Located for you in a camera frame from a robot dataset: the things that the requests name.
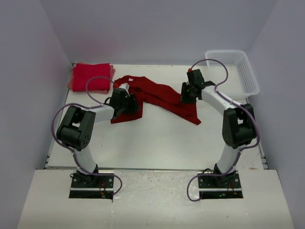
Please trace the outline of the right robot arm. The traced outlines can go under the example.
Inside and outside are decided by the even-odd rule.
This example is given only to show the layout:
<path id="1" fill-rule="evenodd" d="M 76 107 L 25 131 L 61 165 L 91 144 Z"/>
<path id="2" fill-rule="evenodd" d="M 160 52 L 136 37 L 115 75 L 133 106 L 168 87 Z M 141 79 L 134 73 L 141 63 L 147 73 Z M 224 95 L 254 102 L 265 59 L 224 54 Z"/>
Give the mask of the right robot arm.
<path id="1" fill-rule="evenodd" d="M 203 100 L 223 117 L 222 137 L 225 146 L 211 176 L 217 187 L 224 187 L 229 183 L 228 174 L 235 171 L 242 151 L 250 148 L 253 139 L 258 139 L 253 107 L 238 103 L 218 91 L 213 82 L 204 80 L 199 69 L 189 69 L 187 77 L 188 82 L 182 84 L 181 102 L 194 104 L 197 100 Z"/>

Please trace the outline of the dark red t shirt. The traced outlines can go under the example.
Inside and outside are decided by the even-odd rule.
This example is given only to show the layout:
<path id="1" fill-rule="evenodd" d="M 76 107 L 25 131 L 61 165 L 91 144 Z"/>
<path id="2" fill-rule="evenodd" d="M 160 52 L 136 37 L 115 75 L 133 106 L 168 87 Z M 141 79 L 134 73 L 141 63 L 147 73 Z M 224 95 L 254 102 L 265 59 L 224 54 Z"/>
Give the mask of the dark red t shirt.
<path id="1" fill-rule="evenodd" d="M 131 114 L 121 114 L 116 119 L 111 120 L 111 124 L 134 121 L 142 118 L 143 103 L 159 106 L 195 125 L 199 125 L 201 120 L 197 117 L 196 104 L 181 103 L 181 95 L 173 88 L 165 84 L 158 84 L 145 76 L 126 75 L 115 80 L 116 85 L 127 83 L 129 92 L 135 95 L 140 106 L 140 111 Z"/>

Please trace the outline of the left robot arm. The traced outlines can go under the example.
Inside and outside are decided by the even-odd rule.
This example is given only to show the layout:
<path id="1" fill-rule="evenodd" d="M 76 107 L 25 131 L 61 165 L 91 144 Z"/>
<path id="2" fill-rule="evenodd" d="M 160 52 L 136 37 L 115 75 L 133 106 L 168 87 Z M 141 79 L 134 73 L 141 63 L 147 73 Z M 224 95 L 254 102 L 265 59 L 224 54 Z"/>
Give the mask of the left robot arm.
<path id="1" fill-rule="evenodd" d="M 82 182 L 86 186 L 95 187 L 100 175 L 89 149 L 94 124 L 112 121 L 123 114 L 132 114 L 139 110 L 135 95 L 129 92 L 127 83 L 115 88 L 105 104 L 95 107 L 85 107 L 80 104 L 68 105 L 55 133 L 55 140 L 60 146 L 71 151 L 77 170 L 83 174 Z"/>

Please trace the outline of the white plastic basket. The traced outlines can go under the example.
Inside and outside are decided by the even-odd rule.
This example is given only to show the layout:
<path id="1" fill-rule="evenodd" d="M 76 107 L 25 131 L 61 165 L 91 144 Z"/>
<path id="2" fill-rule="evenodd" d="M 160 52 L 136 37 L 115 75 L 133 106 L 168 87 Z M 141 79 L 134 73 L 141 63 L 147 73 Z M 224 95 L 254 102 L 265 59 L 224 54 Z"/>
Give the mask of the white plastic basket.
<path id="1" fill-rule="evenodd" d="M 235 100 L 246 99 L 260 93 L 260 88 L 245 52 L 241 50 L 211 50 L 206 59 L 214 59 L 224 64 L 228 79 L 217 89 Z"/>

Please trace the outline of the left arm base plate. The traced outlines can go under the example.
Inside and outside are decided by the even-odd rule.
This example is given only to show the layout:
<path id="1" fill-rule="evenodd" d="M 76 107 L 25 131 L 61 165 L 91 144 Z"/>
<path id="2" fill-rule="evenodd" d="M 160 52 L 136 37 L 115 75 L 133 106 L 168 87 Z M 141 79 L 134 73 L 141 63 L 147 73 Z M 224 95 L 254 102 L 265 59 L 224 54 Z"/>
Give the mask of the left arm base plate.
<path id="1" fill-rule="evenodd" d="M 113 191 L 114 176 L 106 173 L 103 176 L 81 174 L 79 171 L 70 174 L 71 189 L 77 191 Z"/>

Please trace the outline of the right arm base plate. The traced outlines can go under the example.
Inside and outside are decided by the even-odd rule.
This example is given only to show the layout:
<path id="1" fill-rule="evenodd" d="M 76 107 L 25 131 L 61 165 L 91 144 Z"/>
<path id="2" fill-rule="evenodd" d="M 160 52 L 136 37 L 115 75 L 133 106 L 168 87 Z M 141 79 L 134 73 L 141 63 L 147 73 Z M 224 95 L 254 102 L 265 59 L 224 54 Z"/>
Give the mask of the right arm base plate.
<path id="1" fill-rule="evenodd" d="M 213 170 L 204 170 L 202 173 L 204 176 L 198 177 L 199 188 L 216 188 L 221 189 L 224 188 L 226 190 L 235 190 L 241 188 L 241 182 L 239 178 L 238 171 L 234 171 L 224 176 L 216 177 L 214 175 L 218 175 Z"/>

